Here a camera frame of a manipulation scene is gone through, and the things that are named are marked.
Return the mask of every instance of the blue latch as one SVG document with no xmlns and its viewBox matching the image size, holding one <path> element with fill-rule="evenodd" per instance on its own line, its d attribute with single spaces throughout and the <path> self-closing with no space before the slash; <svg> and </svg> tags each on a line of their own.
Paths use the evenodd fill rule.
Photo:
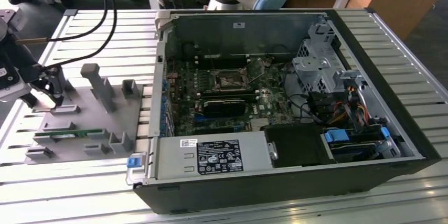
<svg viewBox="0 0 448 224">
<path fill-rule="evenodd" d="M 390 133 L 390 130 L 387 129 L 387 127 L 382 127 L 382 133 L 383 133 L 386 139 L 388 139 L 390 136 L 391 136 L 391 133 Z"/>
<path fill-rule="evenodd" d="M 324 136 L 327 143 L 350 141 L 351 139 L 347 135 L 346 130 L 330 130 Z"/>
<path fill-rule="evenodd" d="M 142 157 L 128 158 L 128 168 L 138 168 L 142 166 Z"/>
</svg>

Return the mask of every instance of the motherboard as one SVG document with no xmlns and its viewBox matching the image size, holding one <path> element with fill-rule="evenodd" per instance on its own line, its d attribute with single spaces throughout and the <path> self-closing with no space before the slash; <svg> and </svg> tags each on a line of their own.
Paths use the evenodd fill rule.
<svg viewBox="0 0 448 224">
<path fill-rule="evenodd" d="M 260 55 L 171 60 L 175 135 L 259 131 L 266 125 L 294 122 L 283 88 L 286 65 Z"/>
</svg>

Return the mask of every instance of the aluminum extrusion table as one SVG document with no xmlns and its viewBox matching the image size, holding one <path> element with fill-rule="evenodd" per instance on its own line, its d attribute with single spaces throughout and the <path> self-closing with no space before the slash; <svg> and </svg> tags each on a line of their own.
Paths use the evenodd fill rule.
<svg viewBox="0 0 448 224">
<path fill-rule="evenodd" d="M 96 25 L 102 10 L 64 16 L 54 37 L 78 34 Z M 148 143 L 148 119 L 155 50 L 152 10 L 122 10 L 118 33 L 95 58 L 64 67 L 75 86 L 88 84 L 80 66 L 96 62 L 111 83 L 134 78 L 146 85 L 138 151 Z M 442 157 L 414 175 L 392 179 L 367 193 L 216 209 L 182 215 L 158 215 L 126 184 L 127 159 L 26 165 L 43 114 L 18 101 L 0 130 L 2 223 L 436 223 L 448 218 L 448 93 L 399 41 L 382 19 L 366 10 L 339 10 L 367 54 L 408 108 Z M 92 52 L 112 24 L 76 41 L 50 43 L 40 63 Z"/>
</svg>

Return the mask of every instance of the power supply label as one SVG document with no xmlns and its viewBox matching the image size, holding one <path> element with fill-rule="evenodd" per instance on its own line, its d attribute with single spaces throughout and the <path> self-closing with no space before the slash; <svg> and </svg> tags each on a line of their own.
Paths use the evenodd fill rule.
<svg viewBox="0 0 448 224">
<path fill-rule="evenodd" d="M 198 143 L 196 148 L 200 175 L 244 171 L 238 140 Z"/>
</svg>

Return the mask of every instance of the green circuit board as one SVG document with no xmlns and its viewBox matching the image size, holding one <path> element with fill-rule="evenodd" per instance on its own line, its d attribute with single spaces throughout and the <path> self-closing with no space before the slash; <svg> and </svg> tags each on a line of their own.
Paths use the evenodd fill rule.
<svg viewBox="0 0 448 224">
<path fill-rule="evenodd" d="M 271 61 L 270 57 L 250 56 L 244 68 L 219 70 L 202 70 L 192 61 L 171 61 L 168 78 L 176 136 L 254 131 L 254 119 L 264 119 L 267 124 L 295 121 L 282 86 L 286 63 Z M 246 94 L 227 98 L 228 92 L 246 91 L 256 99 L 246 103 L 243 115 L 206 118 L 203 95 L 223 93 L 215 100 L 239 100 Z"/>
</svg>

